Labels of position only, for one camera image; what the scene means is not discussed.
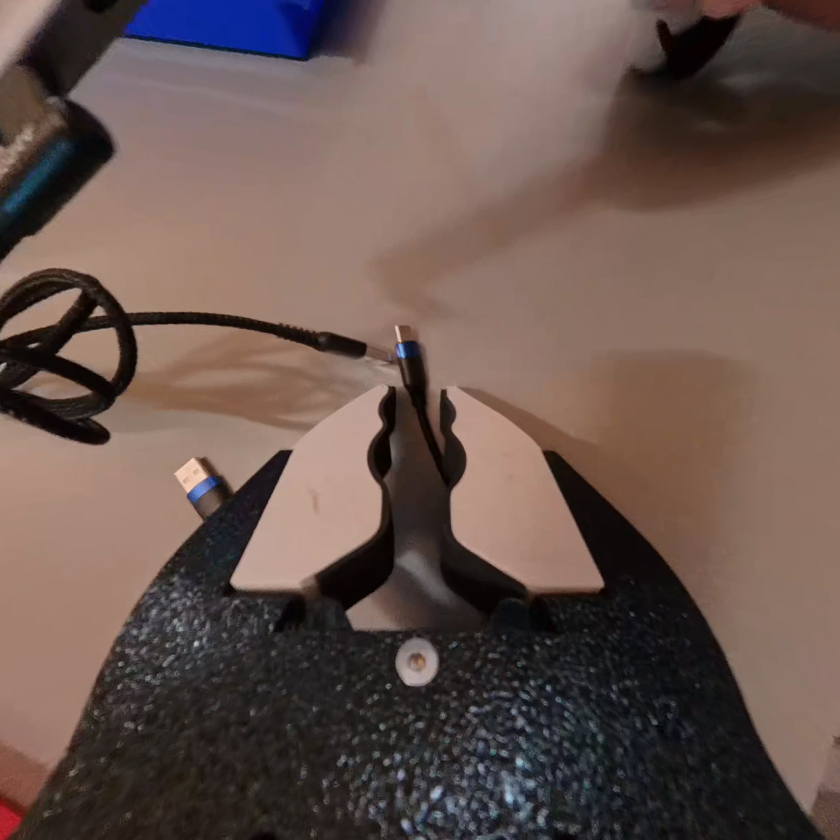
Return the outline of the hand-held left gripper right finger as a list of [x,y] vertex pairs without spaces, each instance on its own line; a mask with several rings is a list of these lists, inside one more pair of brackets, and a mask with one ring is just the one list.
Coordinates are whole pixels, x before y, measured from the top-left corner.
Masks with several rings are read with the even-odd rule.
[[506,600],[602,593],[602,573],[540,445],[457,386],[441,391],[439,419],[449,588],[485,615]]

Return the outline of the dark blurred object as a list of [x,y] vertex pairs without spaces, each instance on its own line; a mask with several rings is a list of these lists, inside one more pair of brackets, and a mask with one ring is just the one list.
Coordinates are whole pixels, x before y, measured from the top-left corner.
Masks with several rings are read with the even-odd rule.
[[144,1],[1,2],[1,252],[36,235],[114,153],[70,94]]

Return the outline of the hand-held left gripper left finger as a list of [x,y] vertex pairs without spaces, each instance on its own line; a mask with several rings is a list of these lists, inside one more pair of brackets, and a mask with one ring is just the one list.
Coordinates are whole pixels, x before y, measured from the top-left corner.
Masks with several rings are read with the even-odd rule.
[[237,594],[325,598],[348,610],[387,581],[395,420],[395,387],[377,385],[296,443],[230,579]]

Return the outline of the person's right hand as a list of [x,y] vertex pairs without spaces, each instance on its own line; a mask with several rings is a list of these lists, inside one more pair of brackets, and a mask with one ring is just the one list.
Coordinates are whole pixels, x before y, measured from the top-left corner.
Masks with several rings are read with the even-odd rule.
[[654,1],[649,5],[657,12],[705,15],[714,19],[739,16],[766,7],[796,23],[829,32],[839,31],[838,1]]

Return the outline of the blue plastic bin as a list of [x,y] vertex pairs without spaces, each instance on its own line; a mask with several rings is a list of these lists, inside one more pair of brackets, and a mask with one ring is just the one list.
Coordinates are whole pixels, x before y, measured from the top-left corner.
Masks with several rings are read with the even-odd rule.
[[125,37],[179,46],[306,60],[327,1],[149,1]]

